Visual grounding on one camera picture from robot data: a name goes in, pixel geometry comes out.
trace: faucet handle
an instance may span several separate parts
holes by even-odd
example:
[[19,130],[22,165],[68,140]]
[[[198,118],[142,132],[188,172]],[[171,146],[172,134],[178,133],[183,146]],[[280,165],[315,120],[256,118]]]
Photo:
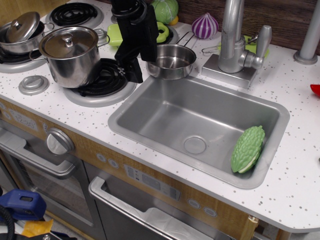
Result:
[[265,54],[271,42],[271,37],[271,26],[263,25],[256,42],[256,54],[248,51],[243,52],[239,59],[239,64],[247,68],[261,69],[264,64]]
[[269,25],[263,25],[256,42],[256,54],[258,58],[264,58],[272,38],[272,28]]

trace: speckled white countertop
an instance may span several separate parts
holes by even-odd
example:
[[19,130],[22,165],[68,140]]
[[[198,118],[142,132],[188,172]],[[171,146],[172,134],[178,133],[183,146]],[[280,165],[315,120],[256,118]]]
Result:
[[[83,2],[96,5],[106,14],[97,28],[107,30],[111,24],[111,6],[94,0]],[[174,28],[180,37],[191,30],[190,25],[182,23]],[[23,73],[0,73],[0,97],[285,231],[320,231],[320,98],[310,89],[310,84],[320,84],[319,63],[299,64],[293,59],[295,50],[271,45],[269,56],[250,88],[239,88],[201,75],[201,68],[210,56],[201,50],[219,41],[220,33],[212,39],[192,39],[187,47],[195,51],[197,60],[190,75],[279,103],[290,112],[270,169],[263,183],[254,189],[234,187],[112,132],[108,118],[122,102],[99,108],[78,106],[65,97],[64,89],[54,82],[46,64]],[[109,45],[99,50],[102,58],[113,58],[116,52]],[[139,62],[146,79],[145,63]],[[31,75],[48,78],[49,88],[38,95],[22,95],[18,85]]]

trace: wooden wall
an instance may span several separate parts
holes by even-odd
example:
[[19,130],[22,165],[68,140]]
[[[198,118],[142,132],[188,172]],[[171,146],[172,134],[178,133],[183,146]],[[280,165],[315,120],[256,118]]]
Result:
[[[210,13],[222,27],[226,0],[177,0],[179,21],[192,24],[199,16]],[[300,50],[317,0],[245,0],[242,33],[252,36],[262,25],[272,27],[274,45]]]
[[12,22],[27,12],[38,12],[41,17],[68,0],[0,0],[0,26]]
[[[216,18],[221,31],[225,0],[177,1],[180,22],[192,24],[208,12]],[[66,2],[68,0],[1,0],[0,26],[29,11],[37,11],[43,16]],[[245,0],[242,33],[254,35],[262,25],[268,24],[272,27],[272,44],[300,50],[316,3],[317,0]],[[316,54],[320,55],[320,45]]]

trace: dishwasher handle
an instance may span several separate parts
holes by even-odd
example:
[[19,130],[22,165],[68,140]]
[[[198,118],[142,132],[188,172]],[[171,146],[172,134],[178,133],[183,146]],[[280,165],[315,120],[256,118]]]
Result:
[[71,162],[64,160],[59,165],[55,165],[25,149],[26,144],[25,139],[0,127],[0,149],[2,151],[56,179],[67,179],[75,172],[76,166]]
[[168,240],[214,240],[158,208],[151,207],[146,212],[134,208],[104,191],[102,188],[105,184],[105,180],[96,176],[89,185],[90,195],[164,238]]

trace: red onion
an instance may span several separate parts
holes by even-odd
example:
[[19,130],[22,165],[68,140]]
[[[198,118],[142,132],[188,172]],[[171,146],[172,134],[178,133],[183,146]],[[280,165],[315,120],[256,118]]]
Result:
[[218,29],[218,22],[208,12],[192,23],[192,32],[200,39],[211,38],[217,33]]

